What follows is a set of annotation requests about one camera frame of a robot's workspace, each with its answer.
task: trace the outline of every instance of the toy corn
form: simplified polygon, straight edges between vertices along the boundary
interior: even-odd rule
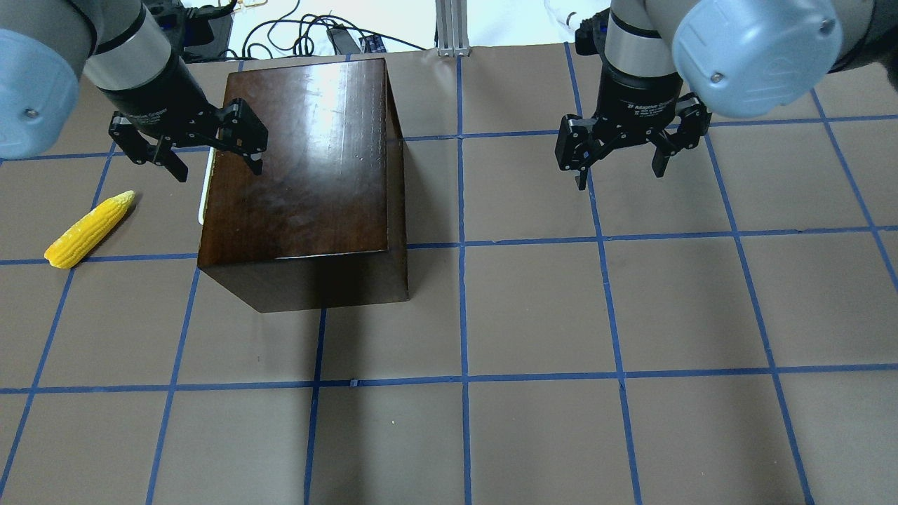
[[[125,191],[106,199],[94,210],[66,230],[44,253],[51,265],[70,269],[87,255],[125,216],[134,192]]]

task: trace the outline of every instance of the glossy wooden surface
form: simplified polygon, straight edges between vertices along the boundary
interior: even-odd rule
[[[401,130],[381,59],[231,74],[262,175],[217,153],[200,269],[261,312],[408,299]]]

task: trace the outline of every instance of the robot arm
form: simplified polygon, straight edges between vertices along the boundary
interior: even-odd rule
[[[183,182],[172,147],[206,145],[261,170],[268,131],[243,100],[208,102],[140,0],[0,0],[0,43],[0,157],[50,148],[84,73],[119,109],[110,135],[134,163]]]
[[[559,168],[583,190],[596,161],[651,143],[661,177],[707,133],[709,110],[760,116],[827,72],[894,61],[896,25],[895,0],[613,0],[577,30],[577,54],[598,54],[603,68],[592,118],[561,121]],[[683,80],[693,93],[679,97]]]

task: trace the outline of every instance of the metal post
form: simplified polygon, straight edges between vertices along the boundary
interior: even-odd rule
[[[436,0],[436,52],[445,57],[471,54],[468,0]]]

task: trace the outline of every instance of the light blue joint cap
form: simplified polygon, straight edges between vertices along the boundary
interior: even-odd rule
[[[673,62],[708,107],[751,118],[792,103],[842,45],[831,0],[701,0],[673,36]]]
[[[0,158],[43,153],[78,100],[78,79],[56,51],[0,29]]]

